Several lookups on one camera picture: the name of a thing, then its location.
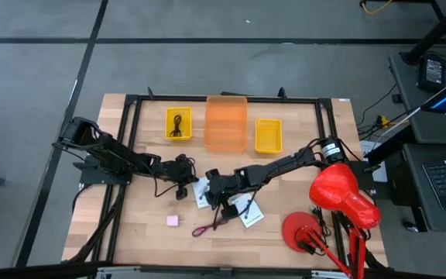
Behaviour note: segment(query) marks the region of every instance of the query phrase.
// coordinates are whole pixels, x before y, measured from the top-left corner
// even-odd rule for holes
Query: small pink block
[[[178,226],[178,215],[169,215],[166,218],[167,226]]]

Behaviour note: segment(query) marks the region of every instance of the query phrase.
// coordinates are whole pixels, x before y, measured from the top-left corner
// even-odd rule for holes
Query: wooden table
[[[105,132],[117,134],[124,100],[125,95],[104,96],[98,124]],[[332,99],[332,105],[338,136],[361,156],[350,101]],[[177,106],[192,108],[192,138],[186,142],[170,142],[164,137],[166,108]],[[197,176],[203,177],[205,171],[212,168],[219,169],[222,174],[230,174],[238,167],[267,164],[299,150],[318,137],[313,105],[249,103],[247,150],[241,154],[210,152],[204,148],[205,106],[205,102],[143,101],[134,151],[158,154],[163,160],[174,160],[178,154],[185,153],[195,158]],[[133,109],[131,107],[126,126],[125,145],[129,138]],[[326,111],[323,114],[328,135]],[[282,121],[283,153],[270,156],[255,152],[256,118]],[[192,187],[187,187],[188,196],[182,201],[175,199],[174,191],[154,198],[153,179],[134,175],[125,196],[114,262],[198,267],[336,268],[326,256],[294,252],[286,246],[281,236],[282,221],[287,215],[293,212],[310,213],[312,204],[308,192],[318,171],[316,167],[303,167],[273,179],[264,186],[257,193],[256,202],[265,217],[248,229],[239,219],[235,219],[198,238],[192,237],[192,230],[211,223],[214,212],[209,208],[197,209]],[[169,185],[171,183],[159,181],[159,190]],[[75,255],[96,229],[104,194],[105,185],[95,185],[77,200],[63,251],[64,260]],[[168,215],[179,215],[180,226],[167,227]],[[332,227],[330,212],[324,211],[324,218],[327,225]],[[372,229],[371,234],[372,238],[367,242],[368,249],[378,261],[387,264],[379,227]],[[109,231],[103,239],[101,259],[105,258],[108,240]],[[348,250],[345,232],[343,240]],[[329,236],[327,241],[331,251],[336,254],[334,236]]]

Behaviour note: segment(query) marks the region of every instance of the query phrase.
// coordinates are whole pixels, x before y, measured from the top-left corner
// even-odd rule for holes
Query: power adapter
[[[441,55],[426,53],[421,57],[417,87],[429,92],[439,92],[445,87],[446,60]]]

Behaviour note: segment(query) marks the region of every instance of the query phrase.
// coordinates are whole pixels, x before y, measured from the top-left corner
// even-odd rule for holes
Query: paper card
[[[208,183],[209,180],[206,177],[199,178],[198,182],[192,183],[192,190],[194,190],[195,201],[199,209],[209,206],[208,200],[204,195],[205,192],[209,191]]]
[[[232,204],[237,206],[238,212],[242,212],[249,203],[249,200],[252,198],[250,194],[243,194],[240,197],[236,198],[235,196],[230,199]],[[240,215],[240,219],[244,223],[246,228],[256,224],[260,219],[263,219],[264,215],[256,204],[256,201],[252,201],[249,210],[242,215]]]

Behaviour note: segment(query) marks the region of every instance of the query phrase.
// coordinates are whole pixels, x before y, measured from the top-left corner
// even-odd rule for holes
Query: yellow bin
[[[175,130],[175,116],[182,117],[178,128],[181,136],[173,136]],[[166,110],[166,125],[164,135],[167,140],[189,140],[192,137],[192,108],[168,108]]]
[[[256,119],[256,151],[259,153],[281,153],[282,122],[276,119]]]

